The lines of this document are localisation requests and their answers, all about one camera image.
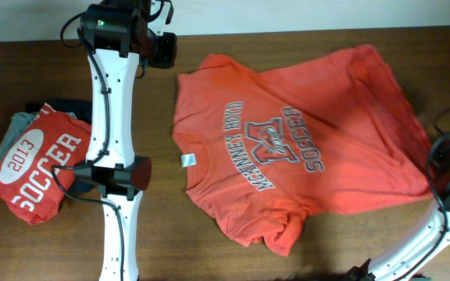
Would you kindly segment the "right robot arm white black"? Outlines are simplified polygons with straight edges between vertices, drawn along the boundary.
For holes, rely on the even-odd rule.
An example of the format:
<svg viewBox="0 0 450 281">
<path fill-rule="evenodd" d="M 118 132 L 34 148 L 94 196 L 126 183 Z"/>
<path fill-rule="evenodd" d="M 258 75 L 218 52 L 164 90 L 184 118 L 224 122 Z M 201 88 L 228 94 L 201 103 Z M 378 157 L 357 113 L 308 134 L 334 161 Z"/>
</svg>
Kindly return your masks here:
<svg viewBox="0 0 450 281">
<path fill-rule="evenodd" d="M 418 271 L 450 245 L 450 170 L 434 180 L 432 164 L 437 150 L 450 131 L 433 144 L 426 164 L 426 177 L 434 196 L 427 212 L 411 231 L 392 249 L 375 259 L 351 268 L 343 278 L 353 281 L 425 280 Z"/>
</svg>

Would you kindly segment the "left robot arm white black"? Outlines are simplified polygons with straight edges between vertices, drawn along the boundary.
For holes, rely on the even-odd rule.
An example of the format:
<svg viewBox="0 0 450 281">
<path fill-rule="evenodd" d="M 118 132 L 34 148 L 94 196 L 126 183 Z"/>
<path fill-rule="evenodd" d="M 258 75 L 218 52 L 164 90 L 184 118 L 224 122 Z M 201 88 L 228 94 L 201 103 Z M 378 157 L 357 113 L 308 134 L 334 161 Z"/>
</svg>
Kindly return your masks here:
<svg viewBox="0 0 450 281">
<path fill-rule="evenodd" d="M 92 79 L 91 140 L 77 179 L 94 184 L 105 222 L 100 278 L 139 279 L 138 211 L 151 179 L 152 161 L 137 156 L 132 141 L 134 82 L 148 67 L 170 69 L 177 36 L 170 0 L 102 1 L 80 14 L 77 30 Z"/>
</svg>

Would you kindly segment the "orange McKinney Boyd soccer t-shirt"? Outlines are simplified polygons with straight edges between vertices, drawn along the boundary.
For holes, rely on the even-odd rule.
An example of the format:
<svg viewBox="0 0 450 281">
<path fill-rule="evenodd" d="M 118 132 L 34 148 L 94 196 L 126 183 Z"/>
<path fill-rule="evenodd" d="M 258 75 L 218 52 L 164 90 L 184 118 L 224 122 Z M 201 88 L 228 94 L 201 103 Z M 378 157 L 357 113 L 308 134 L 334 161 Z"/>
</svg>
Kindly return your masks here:
<svg viewBox="0 0 450 281">
<path fill-rule="evenodd" d="M 187 195 L 243 246 L 286 256 L 310 216 L 430 196 L 430 141 L 371 45 L 261 73 L 212 54 L 177 81 Z"/>
</svg>

